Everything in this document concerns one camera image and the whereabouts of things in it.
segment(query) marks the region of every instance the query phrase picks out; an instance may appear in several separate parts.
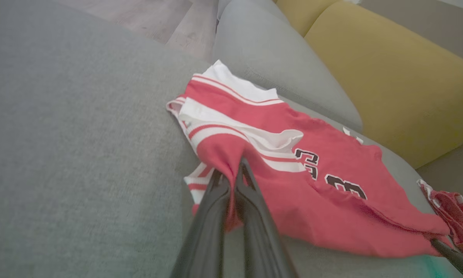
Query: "jersey number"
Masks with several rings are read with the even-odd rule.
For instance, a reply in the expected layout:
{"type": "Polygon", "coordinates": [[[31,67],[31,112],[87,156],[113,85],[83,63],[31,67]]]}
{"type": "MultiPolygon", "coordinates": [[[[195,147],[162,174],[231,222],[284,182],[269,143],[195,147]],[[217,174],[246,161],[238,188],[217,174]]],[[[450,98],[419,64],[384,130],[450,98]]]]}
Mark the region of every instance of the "jersey number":
{"type": "Polygon", "coordinates": [[[355,183],[343,181],[341,178],[338,178],[337,176],[332,176],[330,174],[327,174],[325,176],[325,180],[326,183],[328,183],[329,185],[333,185],[338,190],[344,190],[347,192],[359,194],[359,197],[367,200],[366,194],[364,193],[362,188],[359,185],[356,185],[355,183]]]}
{"type": "MultiPolygon", "coordinates": [[[[311,173],[312,179],[314,181],[318,180],[318,163],[319,163],[319,156],[311,151],[302,150],[302,149],[295,149],[295,156],[297,159],[303,158],[304,166],[311,173]]],[[[360,185],[356,185],[355,183],[351,183],[350,181],[345,181],[342,178],[338,178],[337,176],[333,176],[327,174],[325,176],[326,183],[329,185],[333,185],[334,188],[338,190],[344,190],[346,192],[351,192],[354,194],[358,194],[359,197],[362,199],[366,199],[366,194],[360,187],[360,185]]]]}
{"type": "Polygon", "coordinates": [[[302,149],[295,149],[295,156],[297,158],[304,157],[304,166],[311,173],[311,176],[314,181],[318,180],[318,162],[319,156],[311,151],[306,151],[302,149]]]}

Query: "red fabric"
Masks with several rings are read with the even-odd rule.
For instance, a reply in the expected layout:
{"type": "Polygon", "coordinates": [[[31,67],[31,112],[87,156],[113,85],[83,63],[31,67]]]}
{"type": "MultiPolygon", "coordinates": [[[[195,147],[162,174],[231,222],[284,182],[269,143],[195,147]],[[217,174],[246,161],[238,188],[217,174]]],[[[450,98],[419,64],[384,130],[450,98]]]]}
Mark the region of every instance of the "red fabric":
{"type": "MultiPolygon", "coordinates": [[[[439,254],[427,238],[449,234],[443,220],[421,213],[381,161],[377,146],[363,146],[355,138],[336,130],[323,120],[310,118],[286,103],[251,105],[214,86],[190,81],[180,99],[191,98],[241,123],[268,132],[298,130],[304,135],[292,148],[315,153],[280,159],[300,162],[310,171],[277,171],[248,141],[232,134],[216,134],[194,146],[200,160],[222,172],[233,186],[240,158],[245,156],[281,234],[316,246],[379,257],[439,254]],[[330,185],[340,178],[350,182],[330,185]]],[[[205,128],[216,128],[216,123],[205,128]]],[[[196,131],[187,136],[192,140],[196,131]]],[[[240,224],[232,196],[227,229],[240,224]]]]}
{"type": "MultiPolygon", "coordinates": [[[[426,186],[428,186],[426,183],[420,182],[420,188],[424,194],[428,194],[426,186]]],[[[431,191],[428,194],[429,203],[448,224],[453,243],[463,252],[463,197],[456,192],[437,192],[430,186],[428,188],[431,191]]]]}

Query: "yellow cushion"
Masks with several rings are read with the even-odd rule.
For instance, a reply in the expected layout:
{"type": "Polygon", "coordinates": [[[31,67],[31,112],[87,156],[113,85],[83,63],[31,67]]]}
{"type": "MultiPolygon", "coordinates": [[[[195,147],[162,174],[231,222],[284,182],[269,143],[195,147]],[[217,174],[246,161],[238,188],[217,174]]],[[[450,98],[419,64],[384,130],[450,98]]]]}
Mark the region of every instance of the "yellow cushion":
{"type": "Polygon", "coordinates": [[[463,144],[463,60],[362,7],[336,2],[306,41],[344,88],[364,135],[418,168],[463,144]]]}
{"type": "Polygon", "coordinates": [[[303,36],[318,16],[338,0],[277,0],[276,5],[285,14],[290,25],[303,36]]]}

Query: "wall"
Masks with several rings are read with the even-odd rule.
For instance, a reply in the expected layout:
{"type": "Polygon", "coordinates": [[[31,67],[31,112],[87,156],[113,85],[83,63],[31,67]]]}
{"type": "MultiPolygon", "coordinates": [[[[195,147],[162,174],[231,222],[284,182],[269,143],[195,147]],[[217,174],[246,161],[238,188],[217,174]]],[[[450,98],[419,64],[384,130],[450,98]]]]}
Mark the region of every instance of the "wall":
{"type": "Polygon", "coordinates": [[[362,7],[463,58],[463,9],[437,0],[362,0],[362,7]]]}

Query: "white trim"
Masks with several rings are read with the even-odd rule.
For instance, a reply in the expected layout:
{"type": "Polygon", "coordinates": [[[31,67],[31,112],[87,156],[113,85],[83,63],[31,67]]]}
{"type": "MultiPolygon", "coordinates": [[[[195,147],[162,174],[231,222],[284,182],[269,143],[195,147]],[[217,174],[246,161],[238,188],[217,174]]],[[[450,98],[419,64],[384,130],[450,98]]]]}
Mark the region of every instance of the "white trim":
{"type": "Polygon", "coordinates": [[[207,173],[206,176],[186,176],[184,178],[184,181],[187,185],[189,184],[196,184],[196,185],[208,185],[209,184],[209,181],[211,180],[211,176],[213,175],[213,172],[214,172],[214,168],[212,168],[209,173],[207,173]]]}
{"type": "Polygon", "coordinates": [[[180,109],[179,119],[191,123],[187,128],[188,134],[203,124],[226,125],[246,134],[255,143],[254,147],[258,149],[275,153],[288,153],[288,155],[293,155],[291,151],[293,146],[304,136],[299,130],[284,130],[281,133],[272,133],[252,127],[235,121],[189,97],[185,105],[180,109]]]}
{"type": "Polygon", "coordinates": [[[431,193],[432,193],[432,191],[433,191],[433,188],[431,187],[431,185],[428,185],[422,178],[419,178],[419,179],[417,180],[417,184],[418,184],[421,188],[424,188],[424,191],[426,192],[427,200],[429,200],[430,202],[432,202],[436,208],[440,208],[440,207],[441,207],[441,203],[439,202],[439,200],[438,200],[438,199],[433,199],[433,198],[431,197],[431,193]]]}
{"type": "Polygon", "coordinates": [[[191,174],[189,174],[189,177],[198,177],[206,169],[206,167],[207,165],[201,162],[199,166],[191,174]]]}
{"type": "Polygon", "coordinates": [[[198,75],[194,75],[194,77],[192,77],[192,80],[203,83],[203,84],[208,84],[209,86],[213,86],[213,87],[215,87],[215,88],[217,88],[217,89],[219,89],[219,90],[221,90],[221,91],[223,91],[225,93],[228,93],[229,95],[236,98],[237,100],[240,100],[241,102],[247,103],[249,105],[266,106],[266,105],[283,103],[283,100],[280,100],[278,98],[274,99],[274,98],[270,98],[270,97],[265,97],[264,100],[260,100],[260,101],[256,101],[256,100],[251,101],[249,97],[244,97],[244,96],[241,95],[241,94],[243,94],[243,92],[238,93],[235,90],[230,90],[228,87],[223,86],[222,84],[220,84],[220,83],[218,83],[216,81],[205,79],[205,78],[199,77],[198,75]]]}
{"type": "MultiPolygon", "coordinates": [[[[237,132],[235,130],[229,129],[229,128],[220,128],[220,127],[211,127],[211,128],[204,128],[202,130],[199,130],[196,132],[196,134],[193,135],[191,138],[191,142],[194,145],[195,148],[206,138],[214,136],[216,134],[229,134],[233,135],[236,137],[239,137],[243,139],[244,141],[250,143],[260,154],[263,154],[264,151],[261,149],[258,149],[256,146],[254,146],[253,142],[251,142],[249,139],[247,139],[246,136],[241,134],[240,132],[237,132]]],[[[298,173],[298,172],[303,172],[306,171],[304,165],[300,162],[297,162],[296,157],[293,153],[291,153],[291,162],[287,161],[273,161],[269,160],[261,155],[262,160],[269,165],[272,169],[275,169],[277,171],[283,171],[283,172],[293,172],[293,173],[298,173]]]]}
{"type": "Polygon", "coordinates": [[[462,195],[455,196],[455,199],[456,199],[456,202],[458,202],[458,204],[463,204],[463,196],[462,195]]]}
{"type": "Polygon", "coordinates": [[[350,136],[350,130],[348,130],[346,127],[343,127],[343,133],[350,136]]]}
{"type": "Polygon", "coordinates": [[[187,138],[187,141],[191,142],[191,140],[189,139],[189,136],[187,135],[187,127],[185,126],[184,122],[178,118],[178,114],[180,113],[180,110],[182,109],[184,105],[184,103],[182,103],[181,100],[179,100],[180,98],[183,98],[183,97],[178,97],[176,100],[172,100],[168,102],[166,104],[166,110],[172,113],[172,115],[175,116],[175,118],[177,118],[178,125],[180,125],[180,128],[184,132],[184,135],[187,138]],[[180,108],[179,109],[173,108],[172,104],[180,105],[180,108]]]}
{"type": "Polygon", "coordinates": [[[209,67],[203,74],[196,74],[194,76],[204,76],[218,81],[237,92],[241,97],[247,98],[253,102],[278,99],[275,88],[269,90],[258,88],[258,86],[255,86],[252,82],[233,75],[228,67],[220,60],[217,60],[214,65],[209,67]]]}
{"type": "Polygon", "coordinates": [[[193,189],[191,190],[192,199],[194,199],[194,204],[200,204],[202,198],[204,197],[205,190],[193,189]]]}

